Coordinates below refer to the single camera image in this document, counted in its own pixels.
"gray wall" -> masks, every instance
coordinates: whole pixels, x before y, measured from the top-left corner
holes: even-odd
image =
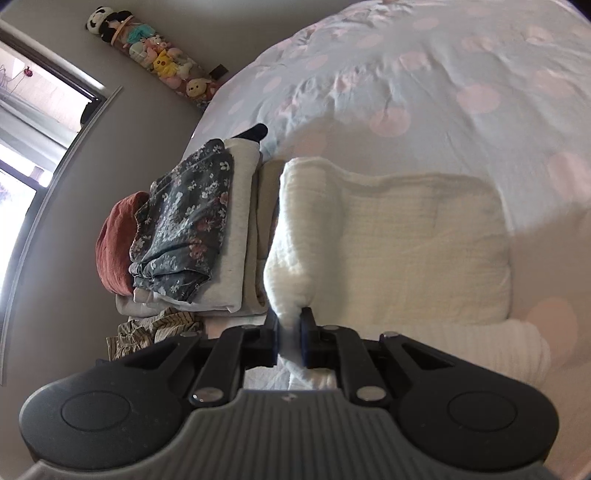
[[[166,33],[203,66],[235,72],[262,50],[350,0],[129,0],[129,9]],[[15,0],[2,19],[115,90],[54,192],[18,290],[0,388],[0,476],[28,465],[18,412],[38,387],[105,357],[105,336],[123,317],[99,282],[94,246],[113,204],[181,159],[197,111],[83,25],[96,0]]]

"gray gripper base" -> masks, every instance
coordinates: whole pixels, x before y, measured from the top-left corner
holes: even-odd
[[[385,410],[347,402],[340,390],[240,390],[191,413],[163,450],[102,472],[44,462],[22,480],[556,480],[542,464],[505,473],[461,471],[426,456]]]

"polka dot duvet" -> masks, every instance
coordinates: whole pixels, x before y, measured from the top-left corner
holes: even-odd
[[[511,235],[510,317],[548,342],[560,414],[547,465],[591,471],[591,25],[560,0],[354,4],[224,85],[187,147],[269,127],[266,159],[495,185]]]

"yellow plush toy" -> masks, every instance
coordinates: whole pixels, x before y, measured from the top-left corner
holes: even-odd
[[[158,73],[158,76],[162,78],[172,77],[178,70],[178,65],[173,62],[171,57],[166,55],[166,50],[160,52],[152,65],[154,65],[154,70]]]

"panda plush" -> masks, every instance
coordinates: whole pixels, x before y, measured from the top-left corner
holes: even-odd
[[[94,35],[100,35],[103,41],[110,43],[120,23],[131,16],[128,10],[115,12],[111,7],[99,7],[86,21],[85,28]]]

